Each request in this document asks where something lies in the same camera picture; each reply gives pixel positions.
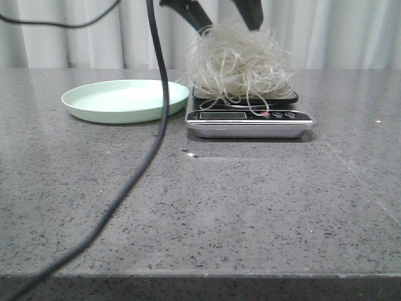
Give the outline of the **black gripper claw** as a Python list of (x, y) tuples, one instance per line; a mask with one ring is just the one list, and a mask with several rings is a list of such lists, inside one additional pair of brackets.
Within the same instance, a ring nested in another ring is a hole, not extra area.
[(233, 0), (247, 28), (252, 31), (260, 30), (264, 21), (261, 0)]
[(186, 20), (199, 35), (212, 26), (212, 21), (198, 1), (161, 0), (160, 6), (168, 6)]

